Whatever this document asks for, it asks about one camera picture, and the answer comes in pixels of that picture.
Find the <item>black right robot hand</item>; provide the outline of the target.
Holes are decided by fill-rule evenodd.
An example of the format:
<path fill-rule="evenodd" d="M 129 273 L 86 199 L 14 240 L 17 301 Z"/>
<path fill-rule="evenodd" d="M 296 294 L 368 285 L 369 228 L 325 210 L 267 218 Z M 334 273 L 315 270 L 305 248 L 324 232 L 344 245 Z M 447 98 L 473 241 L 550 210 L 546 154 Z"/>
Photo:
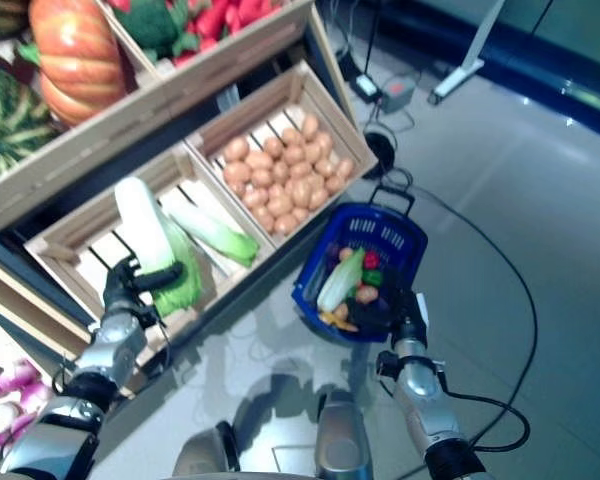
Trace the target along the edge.
<path fill-rule="evenodd" d="M 387 268 L 383 275 L 380 287 L 383 307 L 380 310 L 387 317 L 388 330 L 393 333 L 408 326 L 426 335 L 429 324 L 424 296 L 415 293 L 411 283 L 399 271 Z"/>

